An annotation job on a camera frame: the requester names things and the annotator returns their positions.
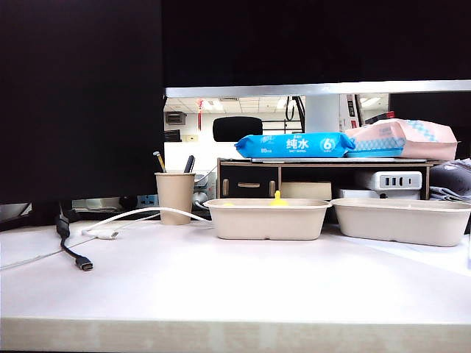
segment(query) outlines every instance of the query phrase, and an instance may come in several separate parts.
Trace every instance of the blue wet wipes package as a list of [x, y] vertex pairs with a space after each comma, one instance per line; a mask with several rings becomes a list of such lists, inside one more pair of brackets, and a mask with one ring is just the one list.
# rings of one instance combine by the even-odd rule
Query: blue wet wipes package
[[341, 132], [248, 135], [235, 144], [244, 158], [343, 157], [355, 144]]

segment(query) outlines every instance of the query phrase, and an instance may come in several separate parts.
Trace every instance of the power strip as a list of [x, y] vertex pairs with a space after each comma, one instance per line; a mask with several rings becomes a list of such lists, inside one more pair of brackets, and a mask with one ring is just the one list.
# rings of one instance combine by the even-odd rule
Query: power strip
[[357, 171], [358, 186], [374, 191], [420, 190], [422, 173], [419, 171]]

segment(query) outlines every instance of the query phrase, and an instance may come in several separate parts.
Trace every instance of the black chair back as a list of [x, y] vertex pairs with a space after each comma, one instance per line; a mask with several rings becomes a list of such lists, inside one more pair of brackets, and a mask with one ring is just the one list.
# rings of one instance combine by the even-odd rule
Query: black chair back
[[236, 142], [247, 135], [262, 134], [262, 120], [252, 116], [227, 116], [213, 122], [213, 138], [217, 142]]

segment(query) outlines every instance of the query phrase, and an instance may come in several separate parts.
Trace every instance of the bag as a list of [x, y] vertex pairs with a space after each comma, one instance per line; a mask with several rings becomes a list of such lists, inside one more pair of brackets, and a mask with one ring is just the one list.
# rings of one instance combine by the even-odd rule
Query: bag
[[421, 120], [379, 120], [345, 133], [356, 145], [347, 157], [454, 160], [458, 145], [449, 126]]
[[355, 144], [342, 132], [248, 135], [235, 144], [244, 158], [343, 157]]

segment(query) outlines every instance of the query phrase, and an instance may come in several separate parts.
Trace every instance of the pen holder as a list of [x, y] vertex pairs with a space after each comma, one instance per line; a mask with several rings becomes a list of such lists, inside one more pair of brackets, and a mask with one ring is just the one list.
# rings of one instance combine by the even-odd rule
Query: pen holder
[[[159, 206], [191, 213], [194, 176], [195, 173], [155, 173]], [[160, 219], [168, 225], [190, 223], [190, 217], [169, 211], [160, 212]]]

